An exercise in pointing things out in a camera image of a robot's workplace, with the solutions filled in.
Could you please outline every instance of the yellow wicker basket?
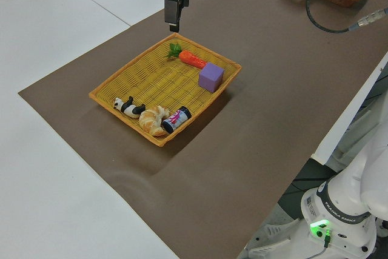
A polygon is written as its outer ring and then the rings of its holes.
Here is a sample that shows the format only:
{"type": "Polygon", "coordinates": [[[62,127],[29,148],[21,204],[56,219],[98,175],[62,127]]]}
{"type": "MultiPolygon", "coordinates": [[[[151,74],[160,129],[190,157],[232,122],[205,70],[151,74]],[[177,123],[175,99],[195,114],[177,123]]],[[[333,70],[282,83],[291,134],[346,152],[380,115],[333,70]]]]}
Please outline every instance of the yellow wicker basket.
{"type": "Polygon", "coordinates": [[[240,70],[239,64],[173,33],[114,73],[90,92],[89,97],[153,144],[162,147],[197,119],[240,70]],[[200,69],[184,64],[178,58],[167,59],[171,43],[178,43],[182,49],[190,50],[201,59],[225,70],[222,83],[216,92],[210,93],[198,85],[200,69]],[[147,108],[161,105],[167,107],[172,114],[181,106],[186,106],[192,117],[170,135],[151,136],[140,128],[138,119],[130,118],[113,108],[116,97],[125,102],[129,96],[133,96],[137,106],[143,103],[147,108]]]}

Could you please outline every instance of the purple cube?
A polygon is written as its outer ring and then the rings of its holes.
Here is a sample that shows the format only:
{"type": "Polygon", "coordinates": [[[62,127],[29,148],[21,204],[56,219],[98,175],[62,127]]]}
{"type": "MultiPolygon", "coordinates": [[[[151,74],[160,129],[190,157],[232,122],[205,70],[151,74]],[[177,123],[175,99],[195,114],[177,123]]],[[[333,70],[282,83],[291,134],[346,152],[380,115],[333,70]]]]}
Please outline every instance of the purple cube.
{"type": "Polygon", "coordinates": [[[199,73],[198,85],[210,92],[215,92],[222,83],[222,76],[224,76],[224,69],[209,62],[199,73]]]}

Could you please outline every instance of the toy panda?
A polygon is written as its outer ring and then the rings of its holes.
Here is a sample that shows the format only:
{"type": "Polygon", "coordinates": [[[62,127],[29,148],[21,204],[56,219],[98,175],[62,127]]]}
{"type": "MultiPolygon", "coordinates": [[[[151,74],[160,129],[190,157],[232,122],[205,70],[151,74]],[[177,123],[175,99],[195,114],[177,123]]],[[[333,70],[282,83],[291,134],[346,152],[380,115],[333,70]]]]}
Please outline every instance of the toy panda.
{"type": "Polygon", "coordinates": [[[138,118],[140,113],[146,110],[146,106],[142,104],[141,106],[135,106],[132,104],[133,97],[130,96],[128,101],[124,103],[120,98],[116,97],[114,109],[120,110],[122,113],[126,114],[131,118],[138,118]]]}

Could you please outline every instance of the small can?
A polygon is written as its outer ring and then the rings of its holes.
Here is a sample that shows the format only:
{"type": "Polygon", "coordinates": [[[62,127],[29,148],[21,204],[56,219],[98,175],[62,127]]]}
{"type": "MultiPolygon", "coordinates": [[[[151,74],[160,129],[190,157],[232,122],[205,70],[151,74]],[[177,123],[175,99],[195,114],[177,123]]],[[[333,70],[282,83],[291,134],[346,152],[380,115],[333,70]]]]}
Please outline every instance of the small can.
{"type": "Polygon", "coordinates": [[[182,106],[172,116],[165,119],[162,122],[162,126],[168,133],[172,133],[182,123],[184,123],[191,117],[192,117],[192,114],[190,113],[190,111],[186,107],[182,106]]]}

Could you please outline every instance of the carrot green leaf top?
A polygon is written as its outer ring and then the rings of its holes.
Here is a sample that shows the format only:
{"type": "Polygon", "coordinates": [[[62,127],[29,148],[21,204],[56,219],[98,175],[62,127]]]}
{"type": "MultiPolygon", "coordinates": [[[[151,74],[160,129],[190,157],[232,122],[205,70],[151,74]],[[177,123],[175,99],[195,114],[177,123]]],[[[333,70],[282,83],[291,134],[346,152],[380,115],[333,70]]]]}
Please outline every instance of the carrot green leaf top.
{"type": "Polygon", "coordinates": [[[179,44],[170,44],[170,52],[167,57],[178,57],[181,52],[182,48],[179,44]]]}

